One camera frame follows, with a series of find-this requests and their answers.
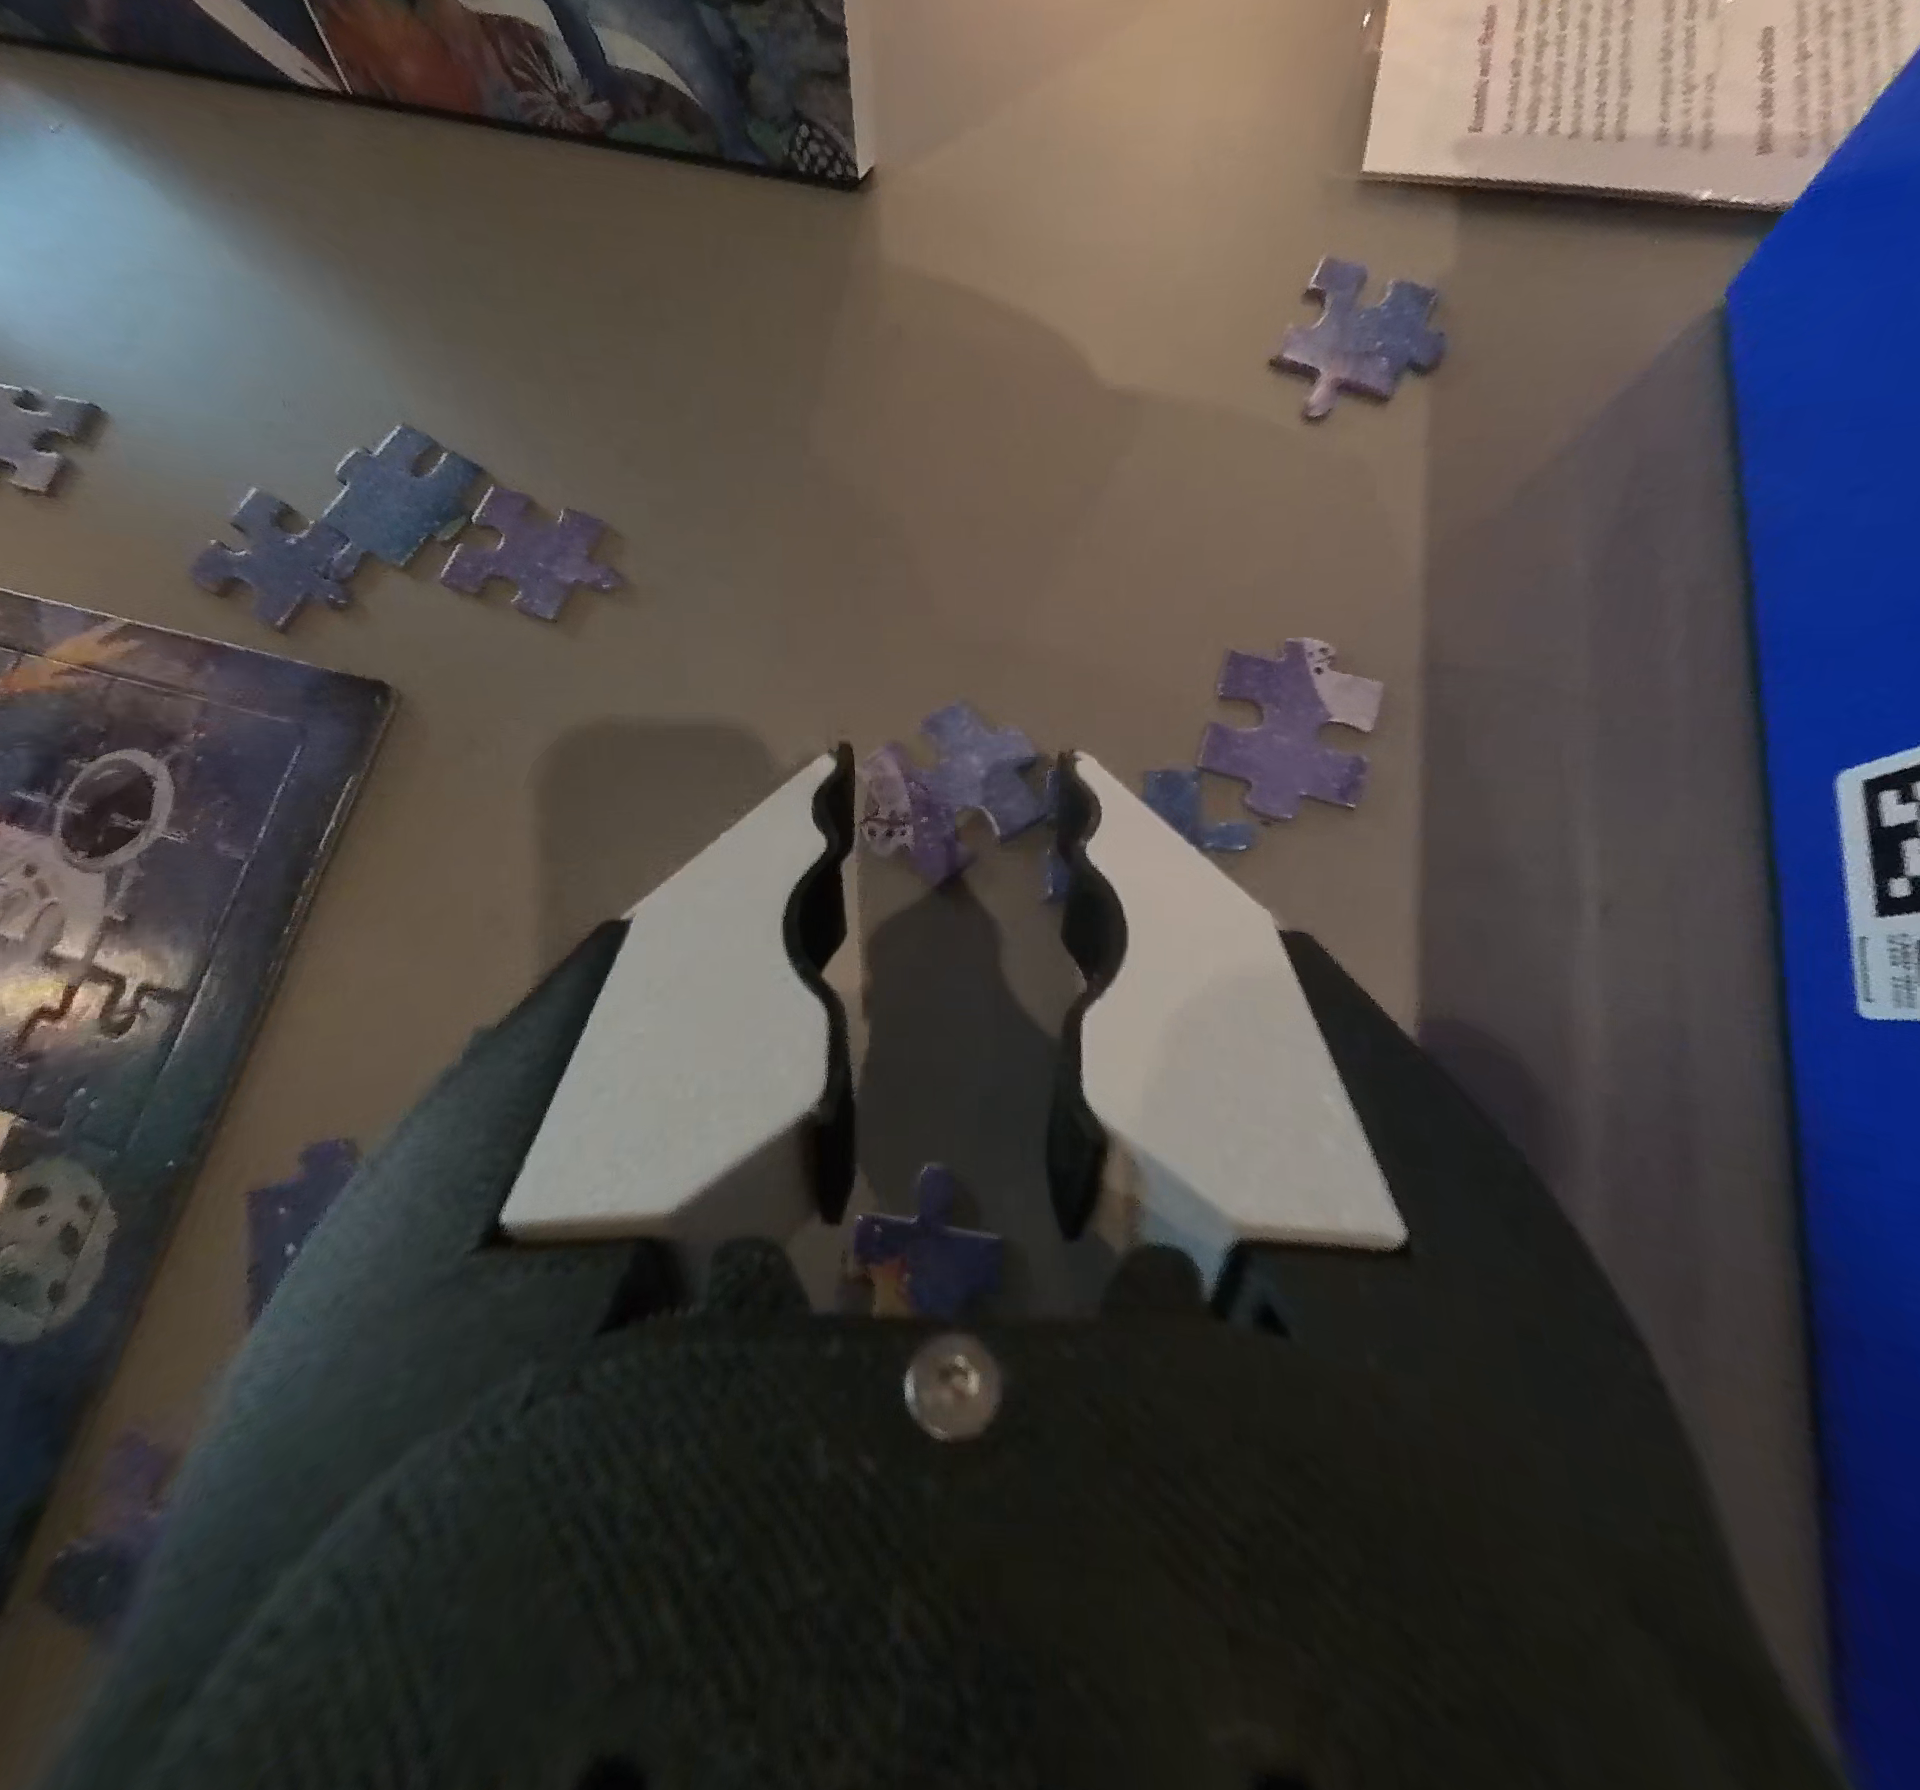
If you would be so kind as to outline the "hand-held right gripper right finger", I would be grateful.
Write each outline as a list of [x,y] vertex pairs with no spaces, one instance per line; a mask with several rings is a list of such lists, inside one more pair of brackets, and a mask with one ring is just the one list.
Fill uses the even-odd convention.
[[1268,910],[1091,753],[1057,760],[1059,1028],[1046,1182],[1106,1250],[1405,1250]]

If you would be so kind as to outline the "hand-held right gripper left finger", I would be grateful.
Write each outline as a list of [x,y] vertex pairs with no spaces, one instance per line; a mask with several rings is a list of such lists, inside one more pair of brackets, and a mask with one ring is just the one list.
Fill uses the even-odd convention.
[[500,1207],[521,1245],[788,1243],[855,1173],[854,757],[788,778],[622,917],[610,968]]

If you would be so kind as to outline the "purple jigsaw puzzle piece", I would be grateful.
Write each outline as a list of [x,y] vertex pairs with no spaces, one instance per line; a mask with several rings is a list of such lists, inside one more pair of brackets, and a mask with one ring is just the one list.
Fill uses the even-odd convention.
[[931,888],[971,864],[960,804],[896,742],[876,746],[855,766],[855,831],[867,854],[904,862]]
[[105,1642],[128,1621],[164,1532],[180,1460],[174,1441],[138,1428],[108,1448],[83,1532],[59,1545],[37,1585],[67,1629]]
[[1227,649],[1214,696],[1255,717],[1208,721],[1193,763],[1238,781],[1243,804],[1266,823],[1290,821],[1309,799],[1352,810],[1369,786],[1369,760],[1360,751],[1333,746],[1324,733],[1374,731],[1383,694],[1378,679],[1338,668],[1322,638],[1293,637],[1268,654]]
[[951,819],[977,812],[998,841],[1048,819],[1048,792],[1029,779],[1042,751],[1019,728],[990,724],[971,705],[954,700],[925,714],[920,736],[931,751],[923,769],[925,792]]
[[462,596],[492,583],[511,587],[511,608],[555,622],[571,593],[618,593],[622,570],[598,557],[609,523],[585,511],[548,511],[498,484],[483,490],[468,523],[439,566],[437,582]]
[[1439,289],[1392,279],[1364,299],[1363,263],[1324,256],[1306,282],[1319,302],[1309,324],[1287,327],[1268,366],[1309,381],[1301,403],[1307,422],[1326,420],[1343,395],[1383,403],[1407,376],[1426,378],[1445,357],[1448,338],[1430,321]]

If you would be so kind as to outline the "space jigsaw puzzle tray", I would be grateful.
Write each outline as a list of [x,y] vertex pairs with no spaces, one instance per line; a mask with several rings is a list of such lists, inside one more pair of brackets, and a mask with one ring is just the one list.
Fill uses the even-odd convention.
[[385,733],[384,683],[2,596],[2,1585]]

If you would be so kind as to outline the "blue plastic bin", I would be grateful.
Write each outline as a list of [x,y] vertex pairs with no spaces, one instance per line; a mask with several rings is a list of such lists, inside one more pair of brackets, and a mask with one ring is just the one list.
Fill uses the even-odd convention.
[[1918,1783],[1918,62],[1724,296],[1858,1786]]

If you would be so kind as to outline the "printed sheet in plastic sleeve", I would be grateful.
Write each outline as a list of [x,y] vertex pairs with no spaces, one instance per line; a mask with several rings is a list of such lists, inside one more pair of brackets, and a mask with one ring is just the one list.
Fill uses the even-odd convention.
[[1781,212],[1915,41],[1918,0],[1382,0],[1359,166]]

